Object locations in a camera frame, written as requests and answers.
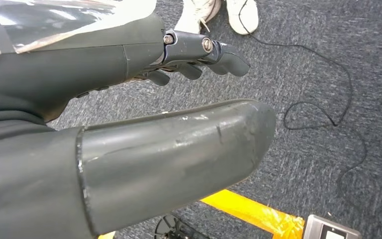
wire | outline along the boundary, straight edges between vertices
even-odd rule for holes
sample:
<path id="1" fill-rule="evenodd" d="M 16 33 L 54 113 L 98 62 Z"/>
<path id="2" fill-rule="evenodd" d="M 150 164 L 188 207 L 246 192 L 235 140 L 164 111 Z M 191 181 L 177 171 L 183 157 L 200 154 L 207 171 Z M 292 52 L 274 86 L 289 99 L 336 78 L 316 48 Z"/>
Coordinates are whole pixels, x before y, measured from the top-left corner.
<path id="1" fill-rule="evenodd" d="M 241 7 L 241 10 L 239 11 L 238 13 L 238 17 L 239 17 L 239 21 L 241 22 L 241 25 L 244 27 L 244 29 L 247 31 L 248 35 L 256 40 L 257 42 L 259 42 L 260 44 L 262 45 L 267 45 L 267 46 L 279 46 L 279 47 L 286 47 L 286 48 L 290 48 L 290 47 L 294 47 L 294 48 L 303 48 L 309 52 L 312 52 L 314 53 L 315 55 L 321 57 L 322 59 L 324 59 L 325 61 L 327 62 L 331 62 L 337 66 L 339 66 L 347 75 L 348 77 L 348 83 L 349 83 L 349 93 L 348 93 L 348 101 L 346 102 L 346 105 L 345 105 L 345 108 L 343 109 L 342 111 L 342 114 L 339 116 L 339 119 L 337 121 L 335 121 L 332 116 L 323 108 L 321 107 L 319 104 L 317 103 L 313 103 L 313 102 L 308 102 L 308 101 L 299 101 L 299 102 L 296 102 L 296 103 L 293 103 L 291 104 L 285 111 L 285 114 L 284 114 L 284 118 L 283 118 L 283 121 L 284 121 L 284 127 L 288 130 L 301 130 L 301 129 L 317 129 L 317 128 L 322 128 L 322 127 L 329 127 L 329 126 L 333 126 L 333 127 L 338 127 L 338 126 L 341 126 L 342 125 L 342 121 L 344 120 L 345 118 L 345 115 L 347 114 L 349 108 L 351 107 L 351 104 L 352 104 L 352 99 L 353 99 L 353 95 L 354 95 L 354 87 L 353 87 L 353 84 L 352 84 L 352 75 L 351 73 L 349 72 L 348 68 L 346 68 L 343 64 L 333 60 L 333 59 L 330 59 L 329 57 L 307 47 L 307 46 L 304 46 L 304 45 L 299 45 L 299 44 L 289 44 L 289 45 L 286 45 L 286 44 L 277 44 L 277 43 L 269 43 L 269 42 L 264 42 L 258 38 L 256 38 L 253 34 L 250 33 L 250 31 L 245 27 L 244 23 L 242 22 L 241 20 L 241 12 L 242 12 L 242 9 L 244 8 L 244 6 L 247 4 L 248 0 L 246 0 L 244 2 L 244 4 L 242 5 Z M 289 111 L 294 108 L 295 106 L 298 106 L 298 105 L 312 105 L 312 106 L 315 106 L 316 108 L 318 108 L 319 110 L 321 110 L 321 112 L 329 119 L 329 123 L 324 123 L 324 124 L 319 124 L 319 125 L 307 125 L 307 126 L 300 126 L 300 127 L 290 127 L 288 124 L 287 124 L 287 116 L 288 116 L 288 113 Z M 348 126 L 348 125 L 345 125 L 346 127 L 350 128 L 354 133 L 355 135 L 360 139 L 361 141 L 361 144 L 362 144 L 362 148 L 363 148 L 363 154 L 362 154 L 362 157 L 361 157 L 361 160 L 359 160 L 357 163 L 355 163 L 354 165 L 348 167 L 347 169 L 343 170 L 340 175 L 338 176 L 338 179 L 336 180 L 336 183 L 337 183 L 337 190 L 338 190 L 338 195 L 339 197 L 341 197 L 348 205 L 350 205 L 351 207 L 353 207 L 355 210 L 357 210 L 360 214 L 363 214 L 364 213 L 364 210 L 363 208 L 354 203 L 353 201 L 351 201 L 347 195 L 345 195 L 343 193 L 343 190 L 342 190 L 342 179 L 343 177 L 349 173 L 351 170 L 359 167 L 361 164 L 363 164 L 366 159 L 367 159 L 367 154 L 368 154 L 368 151 L 367 151 L 367 146 L 366 146 L 366 143 L 365 143 L 365 139 L 362 137 L 362 135 L 353 127 L 351 126 Z M 376 220 L 378 226 L 382 229 L 382 223 L 380 222 L 380 220 Z"/>

screw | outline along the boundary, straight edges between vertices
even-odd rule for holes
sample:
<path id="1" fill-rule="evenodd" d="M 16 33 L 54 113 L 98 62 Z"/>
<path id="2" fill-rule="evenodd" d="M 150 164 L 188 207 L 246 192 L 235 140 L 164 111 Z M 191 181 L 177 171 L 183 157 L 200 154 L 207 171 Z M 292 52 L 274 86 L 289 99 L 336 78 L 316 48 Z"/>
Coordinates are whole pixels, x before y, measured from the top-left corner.
<path id="1" fill-rule="evenodd" d="M 172 44 L 172 43 L 174 43 L 174 37 L 171 35 L 165 35 L 163 37 L 163 41 L 165 44 Z"/>
<path id="2" fill-rule="evenodd" d="M 211 42 L 210 38 L 205 37 L 203 38 L 203 49 L 205 52 L 210 53 L 213 50 L 213 42 Z"/>

robotic hand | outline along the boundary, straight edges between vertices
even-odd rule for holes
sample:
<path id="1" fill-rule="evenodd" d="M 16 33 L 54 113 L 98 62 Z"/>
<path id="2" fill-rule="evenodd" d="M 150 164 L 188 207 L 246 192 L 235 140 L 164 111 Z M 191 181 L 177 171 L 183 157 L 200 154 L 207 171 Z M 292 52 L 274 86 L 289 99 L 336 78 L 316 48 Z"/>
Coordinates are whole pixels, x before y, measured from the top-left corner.
<path id="1" fill-rule="evenodd" d="M 164 71 L 197 79 L 200 66 L 243 76 L 249 64 L 229 45 L 165 31 L 151 14 L 19 54 L 16 43 L 29 36 L 22 30 L 48 26 L 28 18 L 31 3 L 10 2 L 0 5 L 0 239 L 92 239 L 208 196 L 258 167 L 275 114 L 252 100 L 61 131 L 46 126 L 70 99 L 132 79 L 165 85 Z M 8 17 L 9 6 L 17 14 Z M 40 13 L 74 14 L 63 10 Z"/>

shoe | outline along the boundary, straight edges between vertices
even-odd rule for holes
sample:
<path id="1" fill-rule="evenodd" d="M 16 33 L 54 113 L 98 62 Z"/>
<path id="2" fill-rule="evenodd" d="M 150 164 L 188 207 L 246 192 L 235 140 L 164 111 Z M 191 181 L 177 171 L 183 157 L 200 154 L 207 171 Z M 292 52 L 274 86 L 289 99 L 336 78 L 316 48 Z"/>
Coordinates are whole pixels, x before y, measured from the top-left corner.
<path id="1" fill-rule="evenodd" d="M 257 5 L 254 0 L 226 0 L 226 4 L 229 24 L 234 31 L 241 35 L 247 35 L 257 29 L 259 19 Z M 241 12 L 242 23 L 239 20 L 239 12 Z"/>
<path id="2" fill-rule="evenodd" d="M 200 34 L 201 24 L 210 32 L 206 23 L 219 12 L 221 0 L 184 0 L 184 9 L 175 30 Z"/>

carpet floor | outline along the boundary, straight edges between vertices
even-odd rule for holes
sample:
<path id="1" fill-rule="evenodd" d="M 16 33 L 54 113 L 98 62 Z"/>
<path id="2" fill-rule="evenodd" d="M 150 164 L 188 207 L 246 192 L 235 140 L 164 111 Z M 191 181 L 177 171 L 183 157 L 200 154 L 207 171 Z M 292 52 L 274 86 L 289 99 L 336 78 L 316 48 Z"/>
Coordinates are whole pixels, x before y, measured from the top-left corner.
<path id="1" fill-rule="evenodd" d="M 353 104 L 341 127 L 289 131 L 286 108 L 300 100 L 318 102 L 334 119 L 348 99 L 348 80 L 337 66 L 300 48 L 264 46 L 236 34 L 228 25 L 226 2 L 208 24 L 213 39 L 235 45 L 252 64 L 237 78 L 205 70 L 189 81 L 172 74 L 158 87 L 132 82 L 72 100 L 50 123 L 61 129 L 176 111 L 236 98 L 270 104 L 277 112 L 276 138 L 260 168 L 230 190 L 275 209 L 306 218 L 316 214 L 359 230 L 365 239 L 382 239 L 382 0 L 257 0 L 260 24 L 254 35 L 267 42 L 302 44 L 335 59 L 353 75 Z M 159 0 L 156 12 L 173 28 L 182 1 Z M 295 108 L 291 125 L 327 122 L 319 110 Z M 343 178 L 343 191 L 362 207 L 358 212 L 337 194 L 339 173 L 366 162 Z M 176 211 L 214 239 L 270 239 L 271 234 L 203 203 Z M 159 218 L 122 229 L 118 239 L 151 239 Z"/>

